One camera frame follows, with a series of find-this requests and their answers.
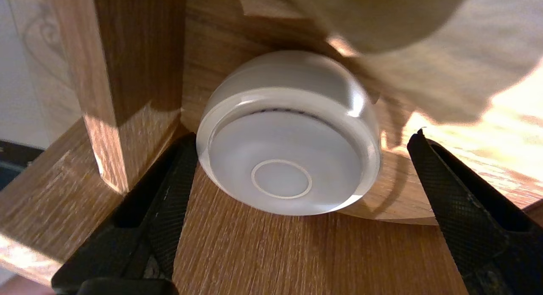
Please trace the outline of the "round wooden nightstand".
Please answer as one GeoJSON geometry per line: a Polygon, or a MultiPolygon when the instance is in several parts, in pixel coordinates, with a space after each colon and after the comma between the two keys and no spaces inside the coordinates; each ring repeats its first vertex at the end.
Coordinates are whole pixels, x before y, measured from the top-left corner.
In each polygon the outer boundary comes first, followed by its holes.
{"type": "MultiPolygon", "coordinates": [[[[0,191],[0,265],[49,285],[54,272],[120,204],[99,176],[80,119],[65,45],[83,34],[75,0],[7,0],[15,42],[52,141],[0,191]]],[[[257,54],[306,48],[345,62],[377,104],[384,167],[369,197],[313,218],[251,210],[196,172],[174,281],[182,294],[466,294],[422,187],[407,160],[418,127],[518,206],[543,199],[543,63],[491,99],[473,123],[439,123],[379,81],[355,52],[308,18],[247,15],[239,0],[168,0],[177,42],[171,74],[183,81],[177,120],[195,130],[212,89],[257,54]]]]}

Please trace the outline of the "white round puck device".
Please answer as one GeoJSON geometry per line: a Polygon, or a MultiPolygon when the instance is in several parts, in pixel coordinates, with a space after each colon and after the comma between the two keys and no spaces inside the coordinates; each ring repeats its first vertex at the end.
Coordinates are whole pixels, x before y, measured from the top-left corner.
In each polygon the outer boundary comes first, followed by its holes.
{"type": "Polygon", "coordinates": [[[229,74],[202,114],[196,150],[230,197],[289,216],[350,206],[383,164],[361,83],[337,61],[302,50],[264,54],[229,74]]]}

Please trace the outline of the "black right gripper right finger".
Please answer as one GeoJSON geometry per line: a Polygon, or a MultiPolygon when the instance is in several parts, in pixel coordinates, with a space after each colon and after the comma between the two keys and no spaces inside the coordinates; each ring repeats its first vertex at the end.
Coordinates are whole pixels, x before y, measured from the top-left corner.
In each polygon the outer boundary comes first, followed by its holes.
{"type": "Polygon", "coordinates": [[[407,150],[469,295],[543,295],[543,227],[422,130],[407,150]]]}

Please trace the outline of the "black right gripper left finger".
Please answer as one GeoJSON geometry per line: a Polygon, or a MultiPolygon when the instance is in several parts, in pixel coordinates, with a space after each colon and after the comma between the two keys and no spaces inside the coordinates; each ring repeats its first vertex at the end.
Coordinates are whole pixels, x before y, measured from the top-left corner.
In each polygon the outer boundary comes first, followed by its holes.
{"type": "Polygon", "coordinates": [[[175,141],[53,275],[56,295],[179,295],[172,281],[198,158],[175,141]]]}

